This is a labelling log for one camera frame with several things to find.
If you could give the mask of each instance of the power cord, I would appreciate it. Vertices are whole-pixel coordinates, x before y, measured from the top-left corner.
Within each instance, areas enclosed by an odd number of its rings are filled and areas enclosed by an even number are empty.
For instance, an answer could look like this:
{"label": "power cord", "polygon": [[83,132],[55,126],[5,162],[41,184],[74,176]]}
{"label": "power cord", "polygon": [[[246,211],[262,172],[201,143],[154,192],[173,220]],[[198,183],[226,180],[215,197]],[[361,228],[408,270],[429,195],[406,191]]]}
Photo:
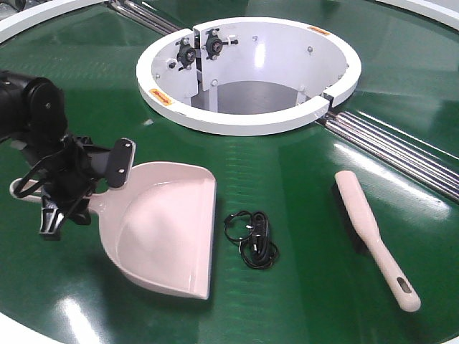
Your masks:
{"label": "power cord", "polygon": [[[248,224],[245,226],[249,233],[244,237],[234,238],[228,234],[228,226],[233,219],[240,216],[249,216]],[[279,257],[278,247],[270,240],[268,216],[263,211],[250,213],[247,210],[241,210],[236,214],[228,215],[223,223],[224,235],[239,247],[242,260],[248,267],[267,269]]]}

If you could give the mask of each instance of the dustpan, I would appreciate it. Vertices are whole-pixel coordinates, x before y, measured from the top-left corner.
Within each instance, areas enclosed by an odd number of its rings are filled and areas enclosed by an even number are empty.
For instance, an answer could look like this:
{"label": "dustpan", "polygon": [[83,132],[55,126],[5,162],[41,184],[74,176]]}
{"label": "dustpan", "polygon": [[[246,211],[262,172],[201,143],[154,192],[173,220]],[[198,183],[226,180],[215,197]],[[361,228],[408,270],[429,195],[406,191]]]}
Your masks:
{"label": "dustpan", "polygon": [[122,189],[93,194],[89,209],[99,216],[105,252],[130,281],[154,292],[207,299],[215,191],[215,178],[205,168],[150,162],[132,167]]}

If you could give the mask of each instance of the hole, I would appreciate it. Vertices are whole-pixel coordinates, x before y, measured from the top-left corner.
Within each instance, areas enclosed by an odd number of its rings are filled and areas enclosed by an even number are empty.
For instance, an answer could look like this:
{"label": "hole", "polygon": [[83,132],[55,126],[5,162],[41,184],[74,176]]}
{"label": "hole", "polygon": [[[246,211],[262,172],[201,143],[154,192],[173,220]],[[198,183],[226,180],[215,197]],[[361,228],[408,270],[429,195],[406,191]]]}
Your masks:
{"label": "hole", "polygon": [[411,289],[403,278],[397,277],[397,282],[399,283],[400,287],[402,287],[404,292],[411,294]]}
{"label": "hole", "polygon": [[[218,113],[254,115],[273,113],[296,105],[298,91],[283,85],[261,81],[239,81],[218,86]],[[209,91],[200,90],[191,106],[206,110]]]}

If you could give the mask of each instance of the handle hole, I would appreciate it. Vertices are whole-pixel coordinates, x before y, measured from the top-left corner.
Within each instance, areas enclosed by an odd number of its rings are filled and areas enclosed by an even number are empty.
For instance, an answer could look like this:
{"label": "handle hole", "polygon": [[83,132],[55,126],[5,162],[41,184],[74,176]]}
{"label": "handle hole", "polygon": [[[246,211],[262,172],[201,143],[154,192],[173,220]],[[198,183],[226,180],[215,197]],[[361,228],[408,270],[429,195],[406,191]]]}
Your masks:
{"label": "handle hole", "polygon": [[404,292],[411,294],[411,289],[403,278],[397,277],[397,282],[399,283],[400,287],[402,287]]}

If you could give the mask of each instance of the black cable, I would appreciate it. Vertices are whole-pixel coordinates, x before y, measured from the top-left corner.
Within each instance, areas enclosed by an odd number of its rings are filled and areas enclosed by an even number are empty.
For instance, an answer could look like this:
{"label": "black cable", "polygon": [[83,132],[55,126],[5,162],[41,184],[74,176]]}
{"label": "black cable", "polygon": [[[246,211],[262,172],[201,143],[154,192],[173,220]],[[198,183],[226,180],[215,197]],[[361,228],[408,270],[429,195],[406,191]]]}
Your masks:
{"label": "black cable", "polygon": [[27,185],[27,183],[30,181],[30,179],[32,179],[32,177],[35,176],[35,174],[37,174],[38,171],[40,171],[42,168],[44,168],[44,166],[46,165],[46,163],[48,163],[48,161],[52,161],[56,157],[60,156],[64,151],[65,150],[63,148],[63,149],[57,151],[56,153],[49,154],[48,156],[45,156],[42,159],[40,159],[30,169],[30,171],[27,172],[27,174],[24,177],[22,177],[21,180],[18,182],[18,184],[16,185],[16,187],[13,190],[14,195],[16,195],[16,197],[18,199],[22,199],[22,198],[24,198],[24,197],[26,197],[28,195],[31,195],[36,190],[38,190],[38,188],[40,188],[42,185],[44,185],[46,182],[48,182],[49,178],[41,178],[38,182],[36,182],[32,186],[30,186],[29,188],[24,190],[24,187]]}
{"label": "black cable", "polygon": [[[244,237],[234,238],[228,234],[228,225],[234,218],[240,216],[249,216],[246,226],[249,232]],[[274,264],[279,256],[279,249],[270,239],[269,220],[263,211],[256,211],[252,214],[247,210],[241,210],[227,216],[223,223],[224,235],[239,247],[242,260],[248,267],[267,269]]]}

